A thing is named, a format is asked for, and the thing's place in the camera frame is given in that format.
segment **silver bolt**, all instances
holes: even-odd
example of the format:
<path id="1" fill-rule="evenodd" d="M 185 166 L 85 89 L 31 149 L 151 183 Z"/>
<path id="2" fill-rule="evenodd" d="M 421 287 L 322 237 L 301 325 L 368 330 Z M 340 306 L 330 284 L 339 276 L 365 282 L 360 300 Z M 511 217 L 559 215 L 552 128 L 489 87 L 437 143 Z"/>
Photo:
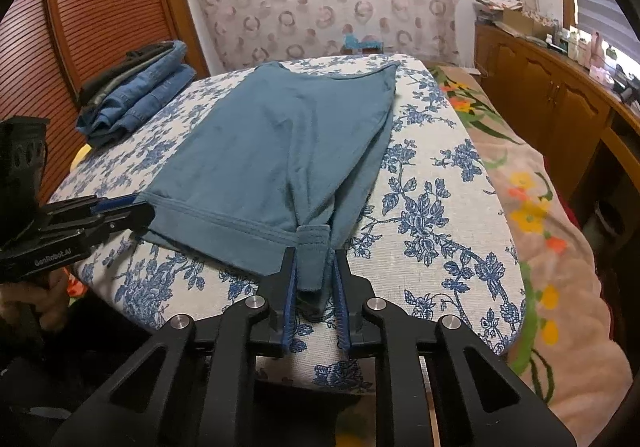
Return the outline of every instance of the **silver bolt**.
<path id="1" fill-rule="evenodd" d="M 381 297 L 372 297 L 367 301 L 367 306 L 372 310 L 383 310 L 386 308 L 386 301 Z"/>
<path id="2" fill-rule="evenodd" d="M 191 321 L 190 316 L 185 315 L 184 313 L 178 313 L 178 315 L 174 315 L 171 317 L 171 328 L 175 328 L 176 330 L 181 330 L 182 328 L 186 328 Z"/>
<path id="3" fill-rule="evenodd" d="M 244 304 L 249 306 L 249 308 L 253 308 L 254 310 L 257 308 L 262 308 L 264 306 L 264 297 L 262 295 L 250 295 L 244 300 Z"/>
<path id="4" fill-rule="evenodd" d="M 462 322 L 455 315 L 445 315 L 442 318 L 442 325 L 450 330 L 457 330 L 462 325 Z"/>

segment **white fabric with blue flowers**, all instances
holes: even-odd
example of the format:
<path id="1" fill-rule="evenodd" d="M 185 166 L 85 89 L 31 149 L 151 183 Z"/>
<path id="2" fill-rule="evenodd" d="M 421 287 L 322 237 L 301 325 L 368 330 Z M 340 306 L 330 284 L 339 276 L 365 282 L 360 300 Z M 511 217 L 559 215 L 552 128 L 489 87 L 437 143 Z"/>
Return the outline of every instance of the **white fabric with blue flowers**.
<path id="1" fill-rule="evenodd" d="M 389 61 L 401 61 L 392 139 L 346 244 L 351 270 L 368 277 L 379 297 L 411 315 L 460 316 L 502 353 L 524 316 L 511 234 L 480 157 L 431 74 L 404 55 L 285 65 L 295 72 L 342 75 Z M 250 72 L 194 82 L 126 141 L 90 154 L 52 201 L 144 189 L 213 104 Z M 255 279 L 230 273 L 215 261 L 135 240 L 130 232 L 112 236 L 76 268 L 103 299 L 151 329 L 177 313 L 196 319 L 219 314 L 257 288 Z M 277 361 L 258 359 L 257 376 L 316 389 L 374 390 L 372 361 L 348 361 L 337 347 L 331 302 L 323 322 L 298 318 L 291 354 Z"/>

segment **light blue object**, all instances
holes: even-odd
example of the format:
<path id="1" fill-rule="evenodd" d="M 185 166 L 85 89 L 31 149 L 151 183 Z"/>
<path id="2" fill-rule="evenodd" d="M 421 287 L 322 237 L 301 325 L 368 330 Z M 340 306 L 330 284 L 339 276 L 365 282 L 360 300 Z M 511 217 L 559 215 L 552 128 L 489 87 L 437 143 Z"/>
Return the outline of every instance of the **light blue object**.
<path id="1" fill-rule="evenodd" d="M 164 81 L 160 82 L 150 93 L 142 96 L 109 127 L 105 123 L 93 130 L 87 137 L 91 147 L 101 147 L 112 141 L 121 140 L 142 127 L 153 115 L 173 100 L 195 77 L 196 72 L 186 64 L 180 64 L 178 69 Z"/>
<path id="2" fill-rule="evenodd" d="M 174 41 L 174 48 L 167 55 L 111 91 L 96 109 L 83 112 L 76 129 L 87 137 L 110 129 L 140 98 L 177 71 L 186 52 L 184 42 Z"/>
<path id="3" fill-rule="evenodd" d="M 376 48 L 382 51 L 382 42 L 380 41 L 359 41 L 352 34 L 344 36 L 344 47 L 348 50 L 361 50 L 364 48 Z"/>
<path id="4" fill-rule="evenodd" d="M 390 139 L 397 67 L 330 77 L 277 62 L 256 68 L 140 194 L 156 209 L 145 239 L 260 275 L 277 272 L 285 248 L 296 247 L 302 309 L 322 315 L 334 250 Z"/>

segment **window blind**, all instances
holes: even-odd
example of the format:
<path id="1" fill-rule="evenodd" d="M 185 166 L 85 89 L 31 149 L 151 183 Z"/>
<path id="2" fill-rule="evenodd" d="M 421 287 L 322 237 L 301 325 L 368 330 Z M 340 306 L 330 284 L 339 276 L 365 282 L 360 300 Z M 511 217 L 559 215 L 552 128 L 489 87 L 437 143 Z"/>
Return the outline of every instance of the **window blind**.
<path id="1" fill-rule="evenodd" d="M 578 0 L 578 28 L 598 31 L 614 48 L 640 62 L 640 42 L 615 0 Z"/>

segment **floral blanket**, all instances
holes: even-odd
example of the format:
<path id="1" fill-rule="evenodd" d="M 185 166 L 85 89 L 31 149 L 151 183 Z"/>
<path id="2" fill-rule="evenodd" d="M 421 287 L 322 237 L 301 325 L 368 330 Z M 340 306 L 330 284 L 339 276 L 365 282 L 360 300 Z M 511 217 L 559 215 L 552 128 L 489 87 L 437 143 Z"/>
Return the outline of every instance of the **floral blanket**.
<path id="1" fill-rule="evenodd" d="M 517 251 L 526 311 L 509 365 L 587 446 L 632 382 L 623 351 L 609 339 L 590 247 L 558 201 L 543 157 L 507 126 L 476 81 L 458 68 L 432 73 L 481 156 Z M 489 340 L 499 336 L 499 319 L 490 311 L 482 320 Z M 374 444 L 374 409 L 372 398 L 362 398 L 338 418 L 337 447 Z"/>
<path id="2" fill-rule="evenodd" d="M 460 316 L 492 350 L 503 353 L 522 328 L 525 287 L 495 188 L 464 123 L 432 75 L 404 55 L 286 65 L 295 72 L 347 75 L 390 61 L 401 63 L 392 141 L 346 243 L 351 270 L 368 277 L 378 296 L 411 315 Z M 82 160 L 53 200 L 144 189 L 214 103 L 250 72 L 193 83 L 129 139 Z M 217 315 L 257 288 L 248 275 L 134 239 L 128 232 L 97 247 L 76 270 L 103 299 L 150 329 L 177 313 L 196 319 Z M 372 361 L 350 361 L 337 347 L 332 304 L 320 323 L 299 317 L 291 354 L 277 361 L 258 359 L 257 374 L 316 389 L 374 390 Z"/>

